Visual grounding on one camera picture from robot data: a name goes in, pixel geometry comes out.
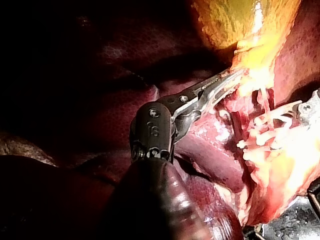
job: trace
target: metal screw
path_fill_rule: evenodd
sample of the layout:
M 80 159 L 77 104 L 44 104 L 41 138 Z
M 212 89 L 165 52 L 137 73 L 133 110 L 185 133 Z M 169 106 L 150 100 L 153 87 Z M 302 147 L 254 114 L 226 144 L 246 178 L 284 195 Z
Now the metal screw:
M 189 99 L 188 99 L 188 97 L 187 97 L 187 96 L 182 95 L 182 96 L 180 96 L 180 101 L 181 101 L 182 103 L 186 103 L 186 102 L 188 102 L 188 101 L 189 101 Z
M 152 108 L 152 109 L 150 109 L 150 111 L 149 111 L 149 115 L 150 115 L 150 117 L 152 117 L 152 118 L 157 118 L 157 117 L 160 116 L 160 112 L 158 111 L 158 109 Z
M 157 151 L 157 150 L 152 150 L 152 152 L 151 152 L 151 153 L 152 153 L 152 155 L 153 155 L 153 156 L 155 156 L 155 155 L 157 155 L 157 154 L 158 154 L 158 151 Z
M 306 112 L 309 112 L 311 109 L 311 106 L 309 104 L 306 104 L 305 106 L 303 106 L 303 110 Z

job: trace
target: metal jaw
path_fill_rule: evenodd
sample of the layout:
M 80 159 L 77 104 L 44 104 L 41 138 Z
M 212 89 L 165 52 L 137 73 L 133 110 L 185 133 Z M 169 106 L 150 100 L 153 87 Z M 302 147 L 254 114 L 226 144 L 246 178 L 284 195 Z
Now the metal jaw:
M 243 73 L 243 69 L 227 69 L 177 94 L 144 104 L 131 122 L 132 160 L 172 159 L 174 144 L 187 134 L 209 102 L 216 105 L 235 88 Z
M 311 126 L 320 121 L 320 88 L 312 93 L 312 97 L 307 102 L 298 106 L 297 112 L 302 124 Z

